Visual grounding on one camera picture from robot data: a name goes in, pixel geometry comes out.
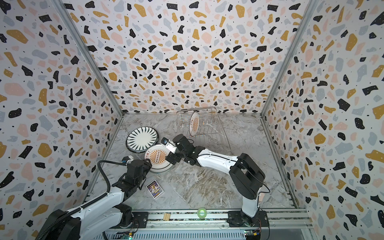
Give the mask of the white plate orange sunburst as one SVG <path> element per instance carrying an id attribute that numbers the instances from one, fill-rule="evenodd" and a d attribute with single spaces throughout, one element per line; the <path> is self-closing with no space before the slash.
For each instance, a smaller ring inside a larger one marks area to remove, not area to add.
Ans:
<path id="1" fill-rule="evenodd" d="M 170 151 L 161 144 L 154 145 L 147 149 L 145 152 L 145 159 L 149 159 L 152 168 L 150 169 L 153 173 L 163 173 L 173 167 L 173 165 L 166 160 Z"/>

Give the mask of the white plate black stripes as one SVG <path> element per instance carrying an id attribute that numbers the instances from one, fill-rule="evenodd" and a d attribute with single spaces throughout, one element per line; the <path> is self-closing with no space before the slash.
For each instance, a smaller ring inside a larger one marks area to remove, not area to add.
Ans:
<path id="1" fill-rule="evenodd" d="M 128 134 L 126 147 L 130 152 L 143 153 L 154 146 L 159 139 L 158 132 L 152 127 L 139 127 Z"/>

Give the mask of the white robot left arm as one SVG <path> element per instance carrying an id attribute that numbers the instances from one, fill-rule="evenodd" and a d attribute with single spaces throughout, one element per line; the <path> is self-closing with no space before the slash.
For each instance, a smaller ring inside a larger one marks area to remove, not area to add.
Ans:
<path id="1" fill-rule="evenodd" d="M 126 167 L 116 183 L 96 198 L 67 211 L 52 212 L 38 233 L 38 240 L 91 240 L 112 227 L 138 228 L 132 208 L 124 202 L 142 189 L 152 168 L 149 159 L 121 163 Z"/>

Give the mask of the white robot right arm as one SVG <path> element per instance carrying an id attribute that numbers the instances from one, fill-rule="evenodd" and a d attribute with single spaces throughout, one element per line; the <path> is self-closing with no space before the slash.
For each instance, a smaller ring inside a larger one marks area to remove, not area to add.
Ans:
<path id="1" fill-rule="evenodd" d="M 265 174 L 255 161 L 247 154 L 228 156 L 213 152 L 205 147 L 195 147 L 191 140 L 179 134 L 171 141 L 167 138 L 161 144 L 170 153 L 166 161 L 175 165 L 181 160 L 191 166 L 211 168 L 228 174 L 237 191 L 243 197 L 242 209 L 238 212 L 228 213 L 227 222 L 236 227 L 253 227 L 261 223 L 257 218 L 260 210 L 260 195 L 265 186 Z"/>

